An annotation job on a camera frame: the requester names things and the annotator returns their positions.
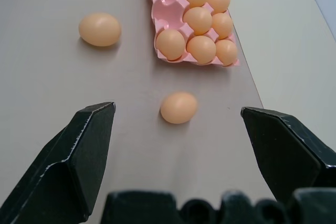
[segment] pink egg carton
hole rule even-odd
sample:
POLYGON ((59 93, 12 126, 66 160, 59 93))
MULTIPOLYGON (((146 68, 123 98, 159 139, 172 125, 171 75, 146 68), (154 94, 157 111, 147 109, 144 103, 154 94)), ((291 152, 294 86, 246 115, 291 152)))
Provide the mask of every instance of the pink egg carton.
MULTIPOLYGON (((154 48, 157 53, 159 59, 162 59, 167 62, 171 63, 178 63, 182 61, 188 61, 191 63, 197 64, 197 60, 186 50, 180 58, 174 61, 167 60, 167 58, 156 48, 155 42, 158 34, 163 30, 168 28, 178 30, 184 37, 185 41, 189 41, 191 38, 195 37, 194 30, 187 24, 183 22, 183 15, 189 9, 189 2, 187 0, 152 0, 152 20, 155 25, 155 37, 154 37, 154 48)), ((213 14, 214 10, 212 7, 205 3, 203 8, 208 9, 211 14, 213 14)), ((206 34, 203 36, 207 36, 212 39, 214 42, 218 41, 218 34, 215 32, 213 28, 211 28, 206 34)), ((227 38, 227 40, 236 43, 235 35, 232 33, 227 38)), ((205 65, 216 64, 216 65, 223 65, 223 63, 215 57, 215 59, 205 65)), ((227 66, 238 66, 239 60, 237 60, 234 64, 227 66)))

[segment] robotic claw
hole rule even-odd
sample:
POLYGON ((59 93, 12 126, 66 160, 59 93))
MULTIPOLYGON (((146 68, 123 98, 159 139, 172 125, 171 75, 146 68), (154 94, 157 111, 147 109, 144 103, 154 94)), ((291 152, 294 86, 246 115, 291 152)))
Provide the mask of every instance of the robotic claw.
MULTIPOLYGON (((0 223, 87 221, 104 175, 114 112, 112 102, 77 112, 6 199, 0 223)), ((243 108, 242 117, 277 201, 252 206, 243 193, 229 191, 219 210, 200 199, 177 210, 170 194, 116 192, 107 196, 101 224, 336 223, 336 153, 291 115, 243 108)))

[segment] egg carton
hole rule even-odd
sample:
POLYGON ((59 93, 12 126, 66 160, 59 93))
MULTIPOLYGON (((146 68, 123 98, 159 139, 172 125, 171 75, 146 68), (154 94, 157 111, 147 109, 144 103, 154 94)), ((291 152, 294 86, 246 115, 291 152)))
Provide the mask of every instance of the egg carton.
MULTIPOLYGON (((188 61, 199 65, 197 64, 197 60, 189 52, 187 52, 186 49, 184 50, 184 53, 180 58, 174 61, 170 61, 167 60, 167 58, 156 48, 155 45, 158 34, 168 28, 178 30, 183 35, 186 42, 195 37, 194 30, 187 23, 183 22, 183 15, 189 9, 189 2, 187 0, 152 0, 152 2, 153 5, 151 16, 155 25, 154 48, 158 58, 171 63, 188 61)), ((205 3, 202 7, 206 8, 210 11, 211 14, 213 14, 214 10, 208 3, 205 3)), ((211 28, 207 33, 203 34, 203 36, 207 36, 213 42, 217 42, 219 37, 219 35, 215 32, 213 28, 211 28)), ((233 33, 231 33, 225 39, 236 43, 235 35, 233 33)), ((223 63, 217 57, 215 57, 213 61, 205 65, 210 64, 223 66, 223 63)), ((227 67, 238 65, 239 60, 227 67)))

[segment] tabletop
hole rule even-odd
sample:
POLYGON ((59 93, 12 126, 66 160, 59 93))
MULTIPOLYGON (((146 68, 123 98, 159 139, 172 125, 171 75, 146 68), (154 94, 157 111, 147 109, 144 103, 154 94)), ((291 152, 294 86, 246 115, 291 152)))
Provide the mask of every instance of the tabletop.
POLYGON ((74 113, 116 102, 109 157, 95 211, 108 192, 168 190, 180 206, 202 197, 218 206, 222 192, 272 197, 258 169, 243 106, 261 107, 239 40, 240 66, 169 64, 153 49, 150 0, 0 0, 0 203, 41 148, 74 113), (78 34, 87 14, 107 12, 122 25, 121 41, 93 48, 78 34), (196 116, 170 125, 162 99, 189 91, 196 116))

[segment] egg tray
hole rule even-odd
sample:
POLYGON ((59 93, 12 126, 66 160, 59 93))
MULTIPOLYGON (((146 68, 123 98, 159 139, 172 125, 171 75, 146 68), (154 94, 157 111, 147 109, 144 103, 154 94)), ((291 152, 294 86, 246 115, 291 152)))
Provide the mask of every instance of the egg tray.
MULTIPOLYGON (((183 22, 183 15, 189 9, 189 2, 187 0, 152 0, 152 3, 153 5, 151 16, 155 25, 154 48, 158 58, 171 63, 188 61, 199 65, 197 64, 197 60, 189 52, 187 52, 186 49, 180 58, 174 61, 170 61, 167 60, 167 58, 156 48, 155 45, 158 34, 168 28, 178 30, 183 35, 186 42, 195 37, 194 30, 187 23, 183 22)), ((208 9, 210 13, 213 14, 214 10, 208 3, 205 3, 202 7, 208 9)), ((203 34, 203 36, 209 37, 213 42, 217 42, 219 37, 213 28, 211 28, 207 33, 203 34)), ((225 39, 236 43, 235 35, 233 33, 231 33, 225 39)), ((223 63, 217 57, 215 57, 211 62, 203 65, 210 64, 223 66, 223 63)), ((238 65, 239 60, 237 60, 234 64, 226 67, 238 65)))

